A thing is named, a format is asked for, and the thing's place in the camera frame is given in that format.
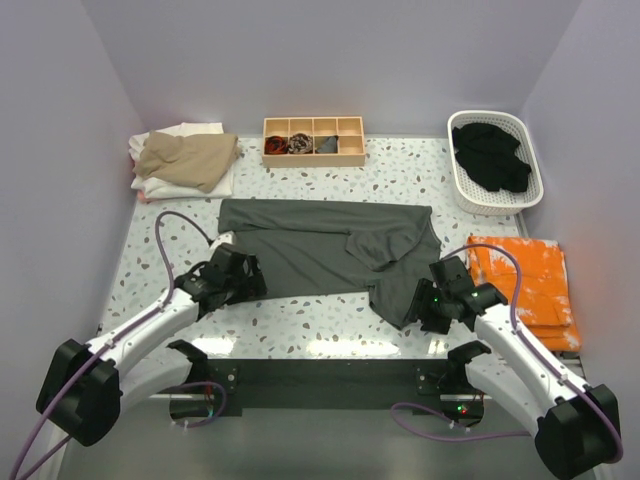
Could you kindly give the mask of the dark grey t-shirt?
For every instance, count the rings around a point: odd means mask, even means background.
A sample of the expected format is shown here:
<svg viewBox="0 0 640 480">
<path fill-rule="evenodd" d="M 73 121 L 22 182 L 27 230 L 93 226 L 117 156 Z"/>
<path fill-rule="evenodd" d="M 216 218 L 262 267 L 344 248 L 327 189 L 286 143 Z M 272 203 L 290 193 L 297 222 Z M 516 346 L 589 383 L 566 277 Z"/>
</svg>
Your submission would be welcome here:
<svg viewBox="0 0 640 480">
<path fill-rule="evenodd" d="M 441 254 L 429 206 L 225 199 L 220 232 L 256 255 L 267 298 L 365 292 L 401 330 L 416 287 Z"/>
</svg>

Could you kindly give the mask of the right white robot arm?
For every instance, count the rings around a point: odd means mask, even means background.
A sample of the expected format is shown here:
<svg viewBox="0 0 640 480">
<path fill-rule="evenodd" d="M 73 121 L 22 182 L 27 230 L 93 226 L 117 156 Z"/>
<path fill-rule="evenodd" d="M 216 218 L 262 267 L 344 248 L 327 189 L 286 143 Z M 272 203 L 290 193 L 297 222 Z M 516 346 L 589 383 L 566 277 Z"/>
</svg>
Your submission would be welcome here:
<svg viewBox="0 0 640 480">
<path fill-rule="evenodd" d="M 490 283 L 475 284 L 460 258 L 430 271 L 411 316 L 430 333 L 457 320 L 476 336 L 448 352 L 438 390 L 489 395 L 519 421 L 558 479 L 622 458 L 618 401 L 606 385 L 592 386 L 566 367 L 517 317 L 513 301 Z"/>
</svg>

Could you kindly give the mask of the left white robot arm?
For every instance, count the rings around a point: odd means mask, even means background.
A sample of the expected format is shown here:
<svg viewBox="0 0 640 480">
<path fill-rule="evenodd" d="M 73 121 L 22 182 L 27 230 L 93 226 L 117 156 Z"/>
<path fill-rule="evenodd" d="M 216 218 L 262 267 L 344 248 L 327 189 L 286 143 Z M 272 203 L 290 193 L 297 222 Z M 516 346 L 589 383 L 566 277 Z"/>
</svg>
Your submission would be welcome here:
<svg viewBox="0 0 640 480">
<path fill-rule="evenodd" d="M 36 410 L 81 445 L 97 443 L 133 393 L 125 378 L 149 352 L 207 314 L 266 293 L 258 258 L 219 244 L 210 259 L 172 280 L 166 297 L 120 327 L 86 344 L 68 340 L 59 346 Z"/>
</svg>

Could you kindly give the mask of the orange tie-dye folded shirt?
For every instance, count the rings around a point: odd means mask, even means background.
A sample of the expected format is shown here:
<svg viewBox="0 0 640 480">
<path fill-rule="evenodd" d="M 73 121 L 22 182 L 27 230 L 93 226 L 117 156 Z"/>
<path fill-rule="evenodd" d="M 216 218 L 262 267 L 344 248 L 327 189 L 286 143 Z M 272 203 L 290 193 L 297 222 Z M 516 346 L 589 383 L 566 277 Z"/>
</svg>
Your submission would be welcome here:
<svg viewBox="0 0 640 480">
<path fill-rule="evenodd" d="M 553 352 L 577 352 L 582 339 L 569 300 L 565 257 L 555 241 L 521 237 L 471 235 L 467 264 L 476 283 L 491 283 L 513 299 L 517 274 L 522 271 L 516 301 L 519 319 Z"/>
</svg>

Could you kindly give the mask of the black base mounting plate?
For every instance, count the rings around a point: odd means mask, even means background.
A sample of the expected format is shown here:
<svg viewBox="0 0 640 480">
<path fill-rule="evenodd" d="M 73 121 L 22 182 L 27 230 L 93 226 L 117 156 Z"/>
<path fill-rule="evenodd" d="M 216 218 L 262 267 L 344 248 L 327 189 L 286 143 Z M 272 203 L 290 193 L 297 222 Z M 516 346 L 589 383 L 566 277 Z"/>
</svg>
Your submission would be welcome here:
<svg viewBox="0 0 640 480">
<path fill-rule="evenodd" d="M 202 417 L 205 394 L 213 396 L 214 406 L 221 405 L 221 395 L 202 381 L 226 391 L 224 416 L 240 416 L 247 409 L 388 410 L 410 402 L 454 419 L 479 420 L 487 399 L 449 361 L 439 359 L 211 359 L 196 363 L 185 381 L 160 392 L 197 398 L 192 407 L 173 403 L 171 411 Z"/>
</svg>

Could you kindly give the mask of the white perforated laundry basket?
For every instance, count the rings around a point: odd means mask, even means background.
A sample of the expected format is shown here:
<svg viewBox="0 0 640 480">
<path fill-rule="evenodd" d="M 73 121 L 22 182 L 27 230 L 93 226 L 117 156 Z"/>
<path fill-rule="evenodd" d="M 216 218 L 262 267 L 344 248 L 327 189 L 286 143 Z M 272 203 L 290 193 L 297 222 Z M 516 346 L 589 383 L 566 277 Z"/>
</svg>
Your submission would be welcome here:
<svg viewBox="0 0 640 480">
<path fill-rule="evenodd" d="M 470 123 L 487 123 L 498 126 L 521 142 L 516 155 L 532 168 L 526 192 L 512 193 L 506 190 L 489 192 L 469 178 L 466 171 L 456 161 L 452 129 Z M 461 209 L 472 214 L 503 216 L 517 214 L 541 201 L 544 188 L 536 154 L 529 131 L 518 117 L 499 111 L 462 110 L 449 117 L 447 133 L 454 178 L 454 197 Z"/>
</svg>

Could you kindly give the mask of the beige folded shirt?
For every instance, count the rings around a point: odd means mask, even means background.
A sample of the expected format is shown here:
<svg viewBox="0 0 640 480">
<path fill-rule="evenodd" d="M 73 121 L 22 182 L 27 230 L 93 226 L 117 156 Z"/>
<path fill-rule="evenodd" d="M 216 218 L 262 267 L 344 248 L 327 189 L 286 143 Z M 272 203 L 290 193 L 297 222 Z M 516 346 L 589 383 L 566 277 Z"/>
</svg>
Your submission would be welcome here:
<svg viewBox="0 0 640 480">
<path fill-rule="evenodd" d="M 176 186 L 210 193 L 238 157 L 234 134 L 173 136 L 152 131 L 144 142 L 133 172 Z"/>
</svg>

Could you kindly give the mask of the white folded shirt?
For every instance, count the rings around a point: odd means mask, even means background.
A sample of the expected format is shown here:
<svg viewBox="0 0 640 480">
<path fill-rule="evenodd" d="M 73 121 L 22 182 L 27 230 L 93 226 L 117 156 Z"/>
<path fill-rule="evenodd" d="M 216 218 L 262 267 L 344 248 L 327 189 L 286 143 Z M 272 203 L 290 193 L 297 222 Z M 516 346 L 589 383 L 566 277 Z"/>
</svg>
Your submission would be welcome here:
<svg viewBox="0 0 640 480">
<path fill-rule="evenodd" d="M 160 132 L 171 136 L 191 136 L 196 134 L 223 134 L 224 128 L 221 122 L 213 123 L 186 123 L 160 129 Z M 149 178 L 143 179 L 136 175 L 131 188 L 137 192 L 141 203 L 150 203 L 161 200 L 176 200 L 184 198 L 223 199 L 233 194 L 234 175 L 230 168 L 211 192 L 201 192 L 196 188 L 183 187 L 169 182 Z"/>
</svg>

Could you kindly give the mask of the orange black rolled item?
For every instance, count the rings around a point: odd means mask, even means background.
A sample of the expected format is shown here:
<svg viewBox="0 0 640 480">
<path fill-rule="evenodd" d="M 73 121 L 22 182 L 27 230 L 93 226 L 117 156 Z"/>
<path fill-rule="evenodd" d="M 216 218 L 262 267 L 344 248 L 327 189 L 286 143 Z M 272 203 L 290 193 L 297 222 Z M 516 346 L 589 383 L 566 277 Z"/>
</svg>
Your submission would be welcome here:
<svg viewBox="0 0 640 480">
<path fill-rule="evenodd" d="M 266 155 L 282 155 L 288 153 L 288 139 L 282 136 L 269 136 L 265 139 L 264 153 Z"/>
</svg>

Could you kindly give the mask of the black garment in basket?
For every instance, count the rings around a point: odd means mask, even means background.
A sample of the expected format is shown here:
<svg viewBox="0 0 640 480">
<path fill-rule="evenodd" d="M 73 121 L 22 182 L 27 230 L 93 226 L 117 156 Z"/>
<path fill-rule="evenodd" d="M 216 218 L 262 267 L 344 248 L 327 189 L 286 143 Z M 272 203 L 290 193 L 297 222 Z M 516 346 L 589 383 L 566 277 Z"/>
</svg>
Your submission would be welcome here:
<svg viewBox="0 0 640 480">
<path fill-rule="evenodd" d="M 470 123 L 452 129 L 457 163 L 489 192 L 524 193 L 532 168 L 516 155 L 521 142 L 498 126 Z"/>
</svg>

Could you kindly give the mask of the wooden compartment tray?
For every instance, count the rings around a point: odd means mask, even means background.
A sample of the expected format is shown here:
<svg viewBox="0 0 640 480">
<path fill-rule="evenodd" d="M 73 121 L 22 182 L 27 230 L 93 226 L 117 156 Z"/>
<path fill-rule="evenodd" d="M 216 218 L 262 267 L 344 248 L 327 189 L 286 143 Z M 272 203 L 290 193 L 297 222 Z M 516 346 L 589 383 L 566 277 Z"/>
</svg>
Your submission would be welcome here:
<svg viewBox="0 0 640 480">
<path fill-rule="evenodd" d="M 363 167 L 363 120 L 351 117 L 274 117 L 263 122 L 267 168 Z"/>
</svg>

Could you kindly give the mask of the brown patterned rolled item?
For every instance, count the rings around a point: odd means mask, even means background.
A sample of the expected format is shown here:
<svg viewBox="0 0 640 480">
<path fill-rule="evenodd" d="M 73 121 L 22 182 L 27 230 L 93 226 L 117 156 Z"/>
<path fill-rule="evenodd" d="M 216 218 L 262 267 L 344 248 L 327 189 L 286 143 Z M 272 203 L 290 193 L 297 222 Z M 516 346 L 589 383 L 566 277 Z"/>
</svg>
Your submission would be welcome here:
<svg viewBox="0 0 640 480">
<path fill-rule="evenodd" d="M 295 133 L 288 140 L 288 153 L 304 155 L 313 152 L 313 137 L 303 133 Z"/>
</svg>

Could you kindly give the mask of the dark grey folded item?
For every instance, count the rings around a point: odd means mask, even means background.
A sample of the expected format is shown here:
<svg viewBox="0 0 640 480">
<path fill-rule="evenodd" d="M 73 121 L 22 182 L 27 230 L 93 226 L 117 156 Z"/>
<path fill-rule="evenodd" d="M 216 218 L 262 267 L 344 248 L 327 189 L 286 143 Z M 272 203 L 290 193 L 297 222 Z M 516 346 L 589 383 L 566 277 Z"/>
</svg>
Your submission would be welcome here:
<svg viewBox="0 0 640 480">
<path fill-rule="evenodd" d="M 319 155 L 334 155 L 338 153 L 339 136 L 317 136 L 314 138 L 315 153 Z"/>
</svg>

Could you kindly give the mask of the aluminium rail frame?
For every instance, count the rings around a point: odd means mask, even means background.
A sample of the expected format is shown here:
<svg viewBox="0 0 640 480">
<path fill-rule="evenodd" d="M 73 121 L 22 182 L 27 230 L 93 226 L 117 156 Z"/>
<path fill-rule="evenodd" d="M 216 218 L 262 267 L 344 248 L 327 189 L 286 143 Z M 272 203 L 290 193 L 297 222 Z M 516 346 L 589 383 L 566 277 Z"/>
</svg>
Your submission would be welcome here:
<svg viewBox="0 0 640 480">
<path fill-rule="evenodd" d="M 72 439 L 100 441 L 121 412 L 164 390 L 212 388 L 216 413 L 249 408 L 400 409 L 433 413 L 443 394 L 484 393 L 498 402 L 534 440 L 547 469 L 559 479 L 617 456 L 620 431 L 615 395 L 605 386 L 551 378 L 541 401 L 513 367 L 502 365 L 484 344 L 453 349 L 443 360 L 211 359 L 188 342 L 168 347 L 169 364 L 131 370 L 93 359 L 89 348 L 67 341 L 55 352 L 36 402 Z"/>
</svg>

